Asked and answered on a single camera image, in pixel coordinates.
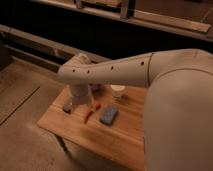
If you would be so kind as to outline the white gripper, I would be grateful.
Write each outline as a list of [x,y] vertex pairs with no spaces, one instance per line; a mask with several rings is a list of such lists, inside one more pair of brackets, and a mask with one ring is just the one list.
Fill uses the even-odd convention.
[[70,114],[73,105],[89,104],[91,101],[90,88],[88,84],[70,85],[70,99],[69,103],[63,106],[63,111]]

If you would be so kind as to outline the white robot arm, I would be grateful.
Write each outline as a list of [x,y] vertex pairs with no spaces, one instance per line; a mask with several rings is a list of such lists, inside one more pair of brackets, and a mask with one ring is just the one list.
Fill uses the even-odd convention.
[[145,171],[213,171],[212,53],[157,51],[98,64],[80,53],[58,75],[77,103],[91,83],[146,87]]

